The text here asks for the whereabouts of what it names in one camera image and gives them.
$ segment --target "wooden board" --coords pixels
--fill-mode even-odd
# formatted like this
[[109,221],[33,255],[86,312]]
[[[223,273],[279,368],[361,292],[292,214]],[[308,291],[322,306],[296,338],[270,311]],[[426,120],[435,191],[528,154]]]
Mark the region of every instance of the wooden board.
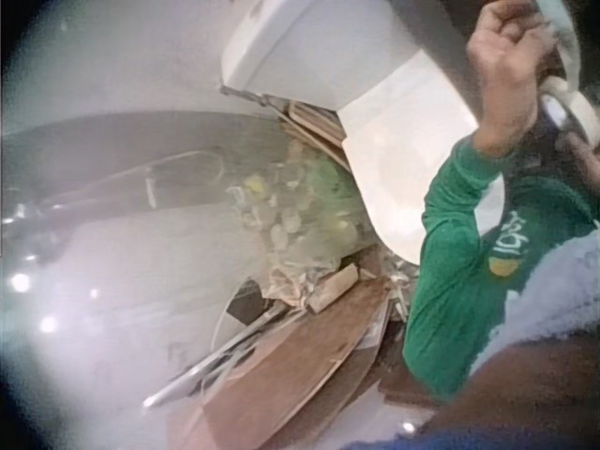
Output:
[[341,148],[342,141],[346,139],[346,132],[333,112],[293,101],[290,104],[289,114],[295,122],[336,147]]
[[203,403],[199,397],[167,417],[167,448],[169,450],[219,450],[206,423]]
[[356,284],[246,376],[227,382],[204,407],[218,448],[253,450],[273,436],[341,366],[384,299],[384,280]]
[[338,416],[377,357],[377,347],[352,352],[336,374],[261,450],[280,450],[317,439]]

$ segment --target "white cloth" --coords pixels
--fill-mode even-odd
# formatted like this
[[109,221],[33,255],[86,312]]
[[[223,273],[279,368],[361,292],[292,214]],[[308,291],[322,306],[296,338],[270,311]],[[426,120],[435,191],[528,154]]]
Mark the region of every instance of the white cloth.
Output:
[[571,239],[546,255],[523,293],[509,292],[504,323],[490,333],[471,374],[492,356],[521,342],[567,338],[600,325],[600,232]]

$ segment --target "dark object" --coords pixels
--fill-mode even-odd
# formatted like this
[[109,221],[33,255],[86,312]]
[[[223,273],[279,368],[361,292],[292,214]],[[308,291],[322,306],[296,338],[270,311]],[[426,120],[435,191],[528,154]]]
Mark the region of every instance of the dark object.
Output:
[[267,301],[261,294],[261,288],[253,279],[248,279],[235,294],[227,314],[244,325],[250,325],[266,311]]

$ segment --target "logo on shirt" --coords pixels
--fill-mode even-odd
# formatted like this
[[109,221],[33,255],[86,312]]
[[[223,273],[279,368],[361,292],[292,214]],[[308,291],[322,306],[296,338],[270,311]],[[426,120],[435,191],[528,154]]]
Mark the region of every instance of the logo on shirt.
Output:
[[517,211],[508,213],[509,220],[501,228],[500,236],[494,244],[489,257],[489,270],[498,277],[510,277],[520,266],[527,252],[529,238],[523,233],[527,221],[518,216]]

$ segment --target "yellow patch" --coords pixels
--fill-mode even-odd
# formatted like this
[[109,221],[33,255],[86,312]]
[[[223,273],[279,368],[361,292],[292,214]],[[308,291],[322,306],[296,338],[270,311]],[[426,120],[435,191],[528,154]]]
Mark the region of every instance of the yellow patch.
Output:
[[521,260],[501,260],[500,258],[489,258],[489,270],[498,277],[510,277],[521,265]]

